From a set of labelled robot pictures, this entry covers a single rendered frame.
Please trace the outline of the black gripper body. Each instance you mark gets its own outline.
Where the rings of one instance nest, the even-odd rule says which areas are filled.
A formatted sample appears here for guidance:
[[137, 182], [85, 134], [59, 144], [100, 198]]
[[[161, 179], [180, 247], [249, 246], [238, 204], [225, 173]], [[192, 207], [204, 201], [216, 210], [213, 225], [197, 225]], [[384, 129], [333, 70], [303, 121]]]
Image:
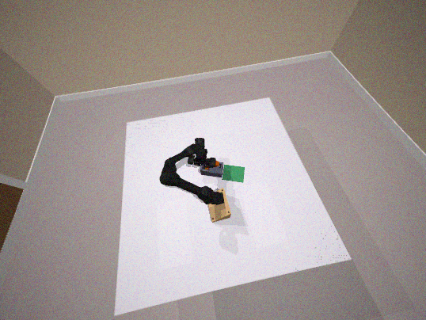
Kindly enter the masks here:
[[210, 167], [215, 167], [215, 162], [216, 162], [216, 158], [204, 158], [202, 160], [199, 160], [197, 158], [194, 158], [195, 155], [189, 156], [188, 157], [188, 164], [206, 164], [209, 165]]

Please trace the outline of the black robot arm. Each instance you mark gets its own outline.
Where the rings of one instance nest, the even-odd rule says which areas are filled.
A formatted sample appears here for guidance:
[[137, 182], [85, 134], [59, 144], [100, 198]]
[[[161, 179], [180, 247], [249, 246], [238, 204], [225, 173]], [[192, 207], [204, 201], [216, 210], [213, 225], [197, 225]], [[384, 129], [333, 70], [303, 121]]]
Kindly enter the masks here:
[[224, 198], [222, 192], [214, 192], [211, 188], [199, 187], [191, 182], [182, 179], [177, 173], [176, 162], [180, 161], [185, 157], [196, 154], [197, 159], [202, 160], [207, 158], [207, 149], [205, 148], [204, 138], [195, 138], [195, 144], [186, 147], [181, 153], [174, 155], [171, 158], [165, 160], [162, 174], [160, 176], [160, 182], [163, 185], [177, 186], [183, 190], [196, 194], [206, 205], [207, 204], [223, 204]]

